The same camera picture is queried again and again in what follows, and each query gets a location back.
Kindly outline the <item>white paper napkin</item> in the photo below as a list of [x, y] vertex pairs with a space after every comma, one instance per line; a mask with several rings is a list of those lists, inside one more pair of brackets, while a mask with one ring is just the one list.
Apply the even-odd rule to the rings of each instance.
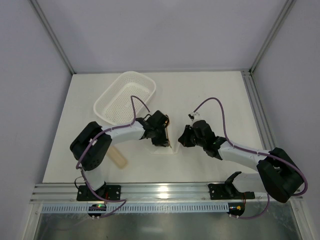
[[177, 119], [170, 120], [170, 143], [172, 148], [164, 147], [164, 146], [154, 146], [152, 143], [147, 142], [145, 145], [145, 149], [152, 155], [175, 155], [178, 153], [180, 143], [178, 142], [178, 138], [183, 133], [184, 127], [180, 125], [180, 122]]

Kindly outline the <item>gold ornate spoon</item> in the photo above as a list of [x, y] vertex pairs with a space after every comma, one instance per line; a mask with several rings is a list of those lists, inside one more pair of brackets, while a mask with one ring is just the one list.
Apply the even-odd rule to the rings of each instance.
[[171, 145], [171, 140], [170, 140], [170, 118], [169, 116], [166, 114], [165, 115], [167, 120], [165, 122], [165, 135], [166, 135], [166, 139], [167, 139], [167, 146], [169, 148], [172, 148], [172, 145]]

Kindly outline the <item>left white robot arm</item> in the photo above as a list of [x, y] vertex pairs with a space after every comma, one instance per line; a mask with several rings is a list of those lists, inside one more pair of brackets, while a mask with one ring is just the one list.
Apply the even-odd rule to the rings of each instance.
[[121, 202], [119, 196], [107, 196], [108, 186], [102, 174], [101, 163], [109, 148], [122, 142], [144, 139], [150, 139], [156, 147], [169, 147], [169, 123], [169, 117], [159, 110], [146, 117], [135, 118], [131, 123], [106, 129], [95, 121], [88, 123], [69, 147], [77, 160], [76, 169], [80, 170], [85, 181], [85, 185], [78, 189], [77, 200]]

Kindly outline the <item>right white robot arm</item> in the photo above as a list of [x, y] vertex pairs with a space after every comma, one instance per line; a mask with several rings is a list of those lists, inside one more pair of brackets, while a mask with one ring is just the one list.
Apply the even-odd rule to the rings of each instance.
[[201, 147], [209, 157], [254, 170], [255, 173], [239, 173], [232, 181], [241, 193], [266, 193], [286, 203], [304, 183], [298, 167], [283, 149], [276, 147], [268, 151], [233, 146], [225, 137], [216, 136], [205, 120], [186, 125], [178, 142], [186, 148]]

